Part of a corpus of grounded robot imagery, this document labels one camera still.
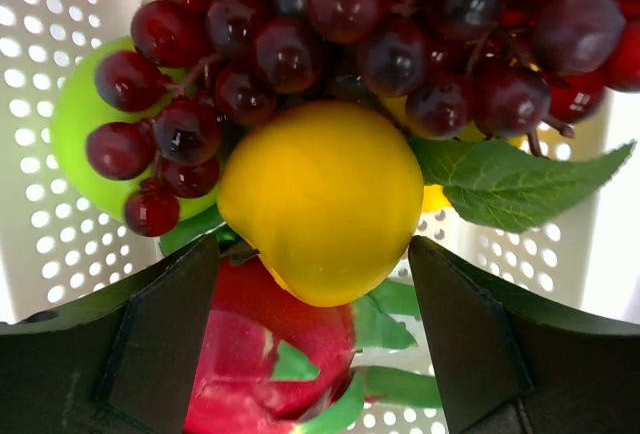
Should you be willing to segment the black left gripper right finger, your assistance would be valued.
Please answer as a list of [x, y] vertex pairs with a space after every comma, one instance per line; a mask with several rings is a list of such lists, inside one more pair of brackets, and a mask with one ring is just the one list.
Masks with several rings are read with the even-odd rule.
[[416, 236], [408, 259], [452, 433], [635, 433], [639, 328], [551, 301]]

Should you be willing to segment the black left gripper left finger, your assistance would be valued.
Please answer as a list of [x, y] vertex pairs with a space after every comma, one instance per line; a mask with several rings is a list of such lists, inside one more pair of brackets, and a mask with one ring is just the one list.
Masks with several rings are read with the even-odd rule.
[[181, 432], [218, 261], [206, 235], [108, 287], [2, 324], [2, 432]]

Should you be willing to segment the yellow lemon toy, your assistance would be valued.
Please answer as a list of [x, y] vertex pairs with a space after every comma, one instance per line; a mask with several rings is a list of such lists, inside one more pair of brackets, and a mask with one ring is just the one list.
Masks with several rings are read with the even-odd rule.
[[422, 203], [405, 136], [338, 101], [302, 103], [253, 129], [229, 156], [217, 199], [278, 283], [319, 307], [347, 304], [391, 273]]

